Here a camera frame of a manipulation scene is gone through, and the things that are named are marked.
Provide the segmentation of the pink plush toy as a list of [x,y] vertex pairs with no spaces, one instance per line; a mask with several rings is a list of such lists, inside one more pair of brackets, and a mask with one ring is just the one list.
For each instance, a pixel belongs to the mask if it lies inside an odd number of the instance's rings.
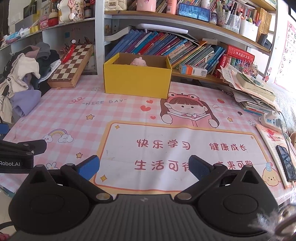
[[138,57],[138,58],[133,59],[133,61],[130,63],[130,65],[146,67],[147,63],[142,57]]

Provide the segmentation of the pile of clothes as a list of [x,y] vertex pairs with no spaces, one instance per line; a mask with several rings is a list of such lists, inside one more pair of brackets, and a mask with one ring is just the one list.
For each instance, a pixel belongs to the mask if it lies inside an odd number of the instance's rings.
[[12,54],[1,74],[1,122],[13,124],[14,117],[27,116],[46,92],[40,84],[60,65],[58,52],[44,42]]

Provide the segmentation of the wooden chess board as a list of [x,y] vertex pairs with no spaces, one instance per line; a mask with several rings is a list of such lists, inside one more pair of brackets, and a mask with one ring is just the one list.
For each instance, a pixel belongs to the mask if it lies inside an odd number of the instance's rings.
[[70,59],[53,72],[48,85],[51,88],[74,88],[93,52],[92,44],[76,45]]

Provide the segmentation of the black smartphone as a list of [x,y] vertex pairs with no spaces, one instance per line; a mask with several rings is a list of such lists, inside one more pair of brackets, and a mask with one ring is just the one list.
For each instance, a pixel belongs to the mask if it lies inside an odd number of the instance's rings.
[[292,164],[288,150],[285,147],[277,145],[276,151],[279,155],[287,181],[295,181],[295,168]]

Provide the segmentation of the stack of papers and books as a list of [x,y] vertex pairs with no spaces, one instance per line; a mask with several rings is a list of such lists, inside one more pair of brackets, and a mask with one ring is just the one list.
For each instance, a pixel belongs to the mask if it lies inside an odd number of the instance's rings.
[[263,81],[244,74],[230,64],[221,67],[221,79],[231,87],[239,106],[250,113],[263,115],[277,111],[275,92]]

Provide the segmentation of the red tassel ornament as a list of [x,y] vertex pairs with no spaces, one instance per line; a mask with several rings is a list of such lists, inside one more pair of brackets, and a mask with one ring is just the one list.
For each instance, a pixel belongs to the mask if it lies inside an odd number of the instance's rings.
[[68,48],[68,52],[65,54],[65,56],[61,60],[62,64],[65,64],[70,59],[70,57],[72,56],[75,50],[75,47],[76,47],[76,40],[73,39],[71,40],[71,46]]

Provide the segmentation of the orange white small box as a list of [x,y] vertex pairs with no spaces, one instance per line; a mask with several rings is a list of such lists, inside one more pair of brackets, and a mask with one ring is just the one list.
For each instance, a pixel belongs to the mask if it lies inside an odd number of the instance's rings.
[[206,77],[207,75],[207,70],[205,68],[199,68],[199,67],[187,65],[187,64],[180,64],[178,67],[178,71],[181,74],[192,75],[197,77]]

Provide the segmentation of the yellow cardboard box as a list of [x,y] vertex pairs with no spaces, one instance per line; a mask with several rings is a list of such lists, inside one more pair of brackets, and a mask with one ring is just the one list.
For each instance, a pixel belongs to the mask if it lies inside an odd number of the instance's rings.
[[[142,57],[146,67],[132,66]],[[166,98],[171,83],[172,67],[168,57],[117,53],[103,65],[104,88],[109,94]]]

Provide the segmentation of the red dictionary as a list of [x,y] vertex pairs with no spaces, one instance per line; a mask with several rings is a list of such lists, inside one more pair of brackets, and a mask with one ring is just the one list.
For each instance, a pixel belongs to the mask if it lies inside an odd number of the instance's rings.
[[225,52],[220,57],[219,62],[213,72],[215,77],[220,78],[220,70],[222,67],[225,68],[227,64],[230,64],[235,69],[245,74],[252,75],[254,73],[257,75],[257,66],[253,65],[255,60],[255,56],[253,54],[233,45],[228,45],[222,42],[220,42],[218,46],[223,47]]

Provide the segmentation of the row of books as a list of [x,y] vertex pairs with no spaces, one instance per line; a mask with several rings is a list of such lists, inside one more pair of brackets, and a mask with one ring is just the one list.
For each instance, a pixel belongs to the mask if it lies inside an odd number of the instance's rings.
[[161,56],[169,59],[172,68],[185,74],[185,68],[200,69],[205,76],[221,66],[226,49],[208,40],[196,41],[182,34],[125,28],[114,47],[106,54],[109,60],[117,53]]

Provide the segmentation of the white plush doll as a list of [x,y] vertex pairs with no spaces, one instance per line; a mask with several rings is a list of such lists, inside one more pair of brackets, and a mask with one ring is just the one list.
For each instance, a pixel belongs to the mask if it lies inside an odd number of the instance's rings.
[[84,20],[83,0],[61,0],[57,8],[59,12],[59,23],[78,22]]

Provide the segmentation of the blue pencil case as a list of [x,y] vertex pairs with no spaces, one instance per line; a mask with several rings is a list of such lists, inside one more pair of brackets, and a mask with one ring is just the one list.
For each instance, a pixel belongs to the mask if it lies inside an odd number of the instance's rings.
[[178,15],[209,23],[211,12],[209,9],[201,8],[199,6],[180,3]]

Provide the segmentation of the cream quilted handbag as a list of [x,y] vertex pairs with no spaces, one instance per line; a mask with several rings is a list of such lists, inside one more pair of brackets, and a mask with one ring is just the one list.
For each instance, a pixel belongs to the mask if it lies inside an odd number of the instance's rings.
[[126,0],[105,0],[104,10],[105,11],[124,11],[127,9]]

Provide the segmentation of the pink cylinder container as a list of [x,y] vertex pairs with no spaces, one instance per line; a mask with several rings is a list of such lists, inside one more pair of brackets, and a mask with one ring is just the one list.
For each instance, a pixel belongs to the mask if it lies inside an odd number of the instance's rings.
[[137,11],[156,11],[157,0],[137,0]]

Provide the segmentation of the white shelf post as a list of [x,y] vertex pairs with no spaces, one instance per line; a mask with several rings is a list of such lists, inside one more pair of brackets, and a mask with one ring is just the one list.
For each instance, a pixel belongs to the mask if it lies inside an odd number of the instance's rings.
[[103,64],[105,62],[105,19],[112,24],[112,17],[104,14],[104,1],[95,1],[95,56],[97,75],[103,76]]

